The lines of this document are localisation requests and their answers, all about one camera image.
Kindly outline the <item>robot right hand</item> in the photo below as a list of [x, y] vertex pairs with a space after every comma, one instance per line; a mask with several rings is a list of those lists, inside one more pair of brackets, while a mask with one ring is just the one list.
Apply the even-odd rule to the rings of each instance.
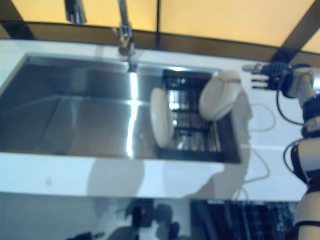
[[247, 64], [242, 67], [244, 72], [267, 77], [267, 79], [253, 78], [251, 80], [252, 84], [259, 84], [252, 85], [252, 89], [264, 91], [278, 91], [281, 87], [283, 77], [285, 77], [290, 69], [291, 66], [283, 62]]

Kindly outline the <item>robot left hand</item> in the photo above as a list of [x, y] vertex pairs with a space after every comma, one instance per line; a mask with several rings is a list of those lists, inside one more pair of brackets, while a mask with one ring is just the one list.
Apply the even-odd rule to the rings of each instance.
[[92, 233], [92, 232], [85, 232], [73, 237], [73, 240], [98, 240], [105, 236], [104, 232]]

